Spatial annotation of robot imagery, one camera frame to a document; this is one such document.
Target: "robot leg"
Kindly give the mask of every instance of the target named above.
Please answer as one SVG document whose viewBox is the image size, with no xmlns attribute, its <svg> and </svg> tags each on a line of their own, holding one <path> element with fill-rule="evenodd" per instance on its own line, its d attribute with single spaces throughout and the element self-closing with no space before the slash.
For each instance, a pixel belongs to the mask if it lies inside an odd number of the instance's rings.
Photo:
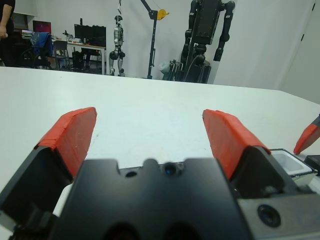
<svg viewBox="0 0 320 240">
<path fill-rule="evenodd" d="M 115 75 L 116 70 L 114 69 L 114 62 L 117 59 L 118 59 L 118 56 L 116 55 L 115 51 L 110 52 L 110 54 L 109 54 L 109 70 L 110 70 L 111 76 Z"/>
<path fill-rule="evenodd" d="M 120 77 L 125 77 L 125 70 L 122 68 L 122 64 L 124 63 L 124 57 L 126 54 L 124 52 L 120 52 L 119 59 L 118 59 L 118 69 L 119 69 L 119 75 Z"/>
</svg>

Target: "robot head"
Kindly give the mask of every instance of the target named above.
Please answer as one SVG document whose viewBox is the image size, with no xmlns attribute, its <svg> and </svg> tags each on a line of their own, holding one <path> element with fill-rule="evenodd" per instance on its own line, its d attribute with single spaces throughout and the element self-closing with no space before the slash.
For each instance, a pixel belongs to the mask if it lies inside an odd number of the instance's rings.
<svg viewBox="0 0 320 240">
<path fill-rule="evenodd" d="M 115 16 L 114 20 L 115 20 L 116 24 L 119 24 L 120 21 L 123 20 L 123 18 L 122 18 L 122 16 L 118 15 L 118 16 Z"/>
</svg>

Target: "white table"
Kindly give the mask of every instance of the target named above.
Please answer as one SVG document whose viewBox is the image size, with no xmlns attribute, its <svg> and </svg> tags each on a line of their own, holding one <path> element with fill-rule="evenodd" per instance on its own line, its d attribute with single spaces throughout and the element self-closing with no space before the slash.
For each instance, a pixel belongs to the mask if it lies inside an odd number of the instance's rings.
<svg viewBox="0 0 320 240">
<path fill-rule="evenodd" d="M 0 67 L 0 86 L 0 191 L 58 118 L 80 108 L 97 111 L 87 159 L 114 158 L 120 168 L 212 157 L 204 109 L 233 114 L 267 147 L 290 152 L 320 112 L 276 90 L 64 71 Z M 319 150 L 318 140 L 300 157 Z M 0 239 L 9 235 L 0 228 Z"/>
<path fill-rule="evenodd" d="M 104 46 L 93 46 L 93 45 L 88 45 L 88 44 L 83 44 L 83 43 L 73 43 L 68 41 L 68 46 L 73 47 L 73 51 L 76 51 L 76 47 L 84 48 L 84 49 L 92 49 L 92 50 L 97 50 L 101 52 L 101 64 L 102 64 L 102 75 L 106 75 L 105 71 L 105 51 L 106 47 Z"/>
</svg>

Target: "yellow pulley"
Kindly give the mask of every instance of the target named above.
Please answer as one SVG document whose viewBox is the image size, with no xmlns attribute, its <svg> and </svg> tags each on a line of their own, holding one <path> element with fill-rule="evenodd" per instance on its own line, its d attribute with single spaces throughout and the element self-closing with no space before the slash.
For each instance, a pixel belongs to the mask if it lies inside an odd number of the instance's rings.
<svg viewBox="0 0 320 240">
<path fill-rule="evenodd" d="M 169 15 L 169 12 L 166 12 L 166 10 L 164 10 L 164 9 L 160 9 L 159 11 L 158 11 L 158 16 L 157 16 L 157 20 L 161 20 L 161 19 L 163 19 L 165 16 L 167 16 L 167 15 Z"/>
</svg>

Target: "silver humanoid robot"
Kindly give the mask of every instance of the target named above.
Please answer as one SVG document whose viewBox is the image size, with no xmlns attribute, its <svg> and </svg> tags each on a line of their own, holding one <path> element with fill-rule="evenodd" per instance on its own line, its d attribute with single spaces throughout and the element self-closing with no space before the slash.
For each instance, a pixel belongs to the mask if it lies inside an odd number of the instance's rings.
<svg viewBox="0 0 320 240">
<path fill-rule="evenodd" d="M 114 69 L 114 62 L 115 60 L 118 60 L 118 69 L 119 74 L 118 76 L 125 77 L 125 70 L 122 68 L 122 64 L 124 62 L 124 57 L 126 56 L 125 53 L 121 50 L 121 46 L 124 42 L 124 30 L 120 24 L 120 21 L 123 20 L 123 18 L 118 15 L 114 18 L 116 27 L 114 28 L 114 45 L 115 49 L 114 51 L 110 52 L 109 55 L 109 68 L 110 68 L 110 75 L 115 75 L 115 69 Z"/>
</svg>

